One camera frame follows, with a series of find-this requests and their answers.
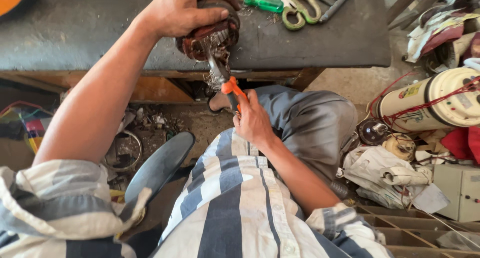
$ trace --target sandal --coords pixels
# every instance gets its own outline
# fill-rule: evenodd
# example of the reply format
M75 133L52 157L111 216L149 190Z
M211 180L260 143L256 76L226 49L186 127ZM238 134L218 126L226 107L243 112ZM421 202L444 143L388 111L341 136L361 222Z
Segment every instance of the sandal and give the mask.
M222 110L223 110L223 108L221 108L221 109L219 109L219 110L214 111L214 110L212 110L212 109L210 108L210 101L213 99L213 97L215 97L215 96L217 95L217 93L218 93L218 92L215 92L215 94L213 94L213 95L212 95L211 97L209 97L208 100L207 100L207 109L208 109L208 111L209 111L210 113L212 113L212 114L219 114L219 113L221 113Z

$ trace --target person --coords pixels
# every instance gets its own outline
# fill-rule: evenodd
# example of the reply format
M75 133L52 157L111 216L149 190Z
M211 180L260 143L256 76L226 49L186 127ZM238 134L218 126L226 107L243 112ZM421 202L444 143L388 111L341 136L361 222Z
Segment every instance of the person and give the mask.
M99 161L159 39L229 14L196 2L153 0L60 105L32 167L0 168L0 257L392 257L328 187L357 121L354 106L332 92L282 86L238 99L242 119L233 117L235 128L198 159L151 253L113 238L151 190L117 213ZM209 102L213 112L228 106L222 94Z

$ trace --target workbench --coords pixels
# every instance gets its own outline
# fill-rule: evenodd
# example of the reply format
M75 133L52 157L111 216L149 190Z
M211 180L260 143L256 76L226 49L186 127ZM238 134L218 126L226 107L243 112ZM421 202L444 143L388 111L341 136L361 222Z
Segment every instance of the workbench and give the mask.
M26 13L0 22L0 77L55 92L73 87L151 1L37 0ZM317 2L322 12L328 9ZM229 63L245 71L235 74L239 79L303 90L328 67L390 65L384 0L347 0L327 23L298 31L273 22L272 12L247 7L238 14L240 37ZM165 37L131 100L198 102L189 82L203 80L208 70Z

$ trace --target tabletop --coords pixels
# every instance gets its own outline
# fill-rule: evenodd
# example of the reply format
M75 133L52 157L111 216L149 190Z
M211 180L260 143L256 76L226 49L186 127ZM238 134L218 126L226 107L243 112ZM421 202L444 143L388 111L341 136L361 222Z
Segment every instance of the tabletop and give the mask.
M88 70L152 0L38 0L21 16L0 22L0 71ZM328 9L317 1L322 12ZM384 0L347 0L324 24L290 31L272 12L247 7L230 48L232 69L390 65ZM145 70L207 70L163 38Z

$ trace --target orange pliers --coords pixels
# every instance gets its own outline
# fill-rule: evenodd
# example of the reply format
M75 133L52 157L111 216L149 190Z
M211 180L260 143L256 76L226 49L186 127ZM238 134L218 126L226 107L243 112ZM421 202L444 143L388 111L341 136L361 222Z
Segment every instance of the orange pliers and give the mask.
M242 119L242 109L237 101L237 96L243 96L247 101L247 95L237 85L237 79L230 76L222 58L217 58L213 52L207 53L208 64L213 71L213 78L222 83L222 93L228 97L232 109L239 119Z
M247 95L243 93L243 91L237 85L237 79L235 79L235 77L230 76L230 79L222 84L222 93L228 97L228 100L232 105L233 112L235 112L238 119L242 119L242 109L240 108L240 104L238 103L236 96L243 96L247 102L248 98Z

